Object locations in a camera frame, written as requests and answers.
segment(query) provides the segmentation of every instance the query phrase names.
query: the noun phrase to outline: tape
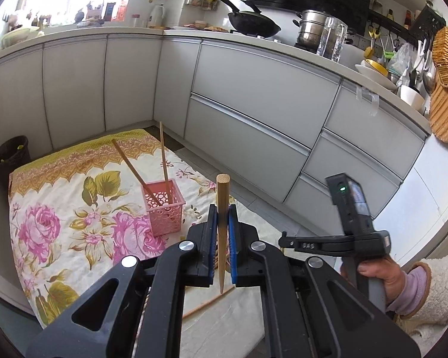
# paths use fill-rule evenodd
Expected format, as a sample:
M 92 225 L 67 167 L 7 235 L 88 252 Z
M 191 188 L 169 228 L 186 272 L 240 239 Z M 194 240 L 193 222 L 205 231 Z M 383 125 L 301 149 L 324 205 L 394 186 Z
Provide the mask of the tape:
M 376 114 L 378 113 L 378 108 L 380 106 L 380 96 L 376 93 L 371 92 L 366 87 L 357 85 L 357 101 L 359 101 L 363 104 L 363 101 L 364 101 L 363 96 L 364 95 L 370 96 L 372 98 L 372 103 L 371 103 L 370 111 L 368 112 L 368 114 L 370 114 L 372 117 L 375 117 Z

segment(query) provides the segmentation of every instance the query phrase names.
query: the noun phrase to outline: trash can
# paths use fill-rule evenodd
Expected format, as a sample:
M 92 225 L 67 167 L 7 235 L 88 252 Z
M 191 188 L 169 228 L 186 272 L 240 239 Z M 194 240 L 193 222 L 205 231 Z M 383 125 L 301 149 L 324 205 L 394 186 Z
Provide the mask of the trash can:
M 8 190 L 8 176 L 31 161 L 26 136 L 13 137 L 0 146 L 0 184 Z

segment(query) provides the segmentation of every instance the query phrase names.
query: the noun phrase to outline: yellow bowl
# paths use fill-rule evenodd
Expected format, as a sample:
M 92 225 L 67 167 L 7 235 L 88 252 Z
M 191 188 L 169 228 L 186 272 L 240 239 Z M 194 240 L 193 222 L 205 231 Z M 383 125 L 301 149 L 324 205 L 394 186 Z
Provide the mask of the yellow bowl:
M 372 66 L 375 70 L 377 70 L 384 77 L 388 77 L 388 70 L 385 67 L 383 67 L 380 63 L 377 63 L 371 59 L 365 59 L 365 62 L 367 62 L 370 66 Z

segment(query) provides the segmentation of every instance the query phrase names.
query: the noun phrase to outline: woven bamboo mat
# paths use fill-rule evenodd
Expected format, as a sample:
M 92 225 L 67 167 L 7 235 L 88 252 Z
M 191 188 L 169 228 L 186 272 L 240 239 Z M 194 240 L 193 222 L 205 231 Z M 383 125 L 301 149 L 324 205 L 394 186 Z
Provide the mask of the woven bamboo mat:
M 430 126 L 437 139 L 448 143 L 448 89 L 439 77 L 430 101 Z

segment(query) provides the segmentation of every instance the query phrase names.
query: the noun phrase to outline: metal screw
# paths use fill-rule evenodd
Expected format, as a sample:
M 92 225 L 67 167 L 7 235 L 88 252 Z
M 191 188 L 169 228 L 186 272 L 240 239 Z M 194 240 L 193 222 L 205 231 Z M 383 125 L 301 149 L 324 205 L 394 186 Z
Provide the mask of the metal screw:
M 323 266 L 323 260 L 319 257 L 309 258 L 309 265 L 313 268 L 319 269 Z
M 251 243 L 251 249 L 255 251 L 263 251 L 266 248 L 266 244 L 262 241 L 254 241 Z
M 125 268 L 132 268 L 137 264 L 137 258 L 135 256 L 126 256 L 121 260 L 121 265 Z
M 183 241 L 179 244 L 179 248 L 184 251 L 190 251 L 194 248 L 194 243 L 192 241 Z

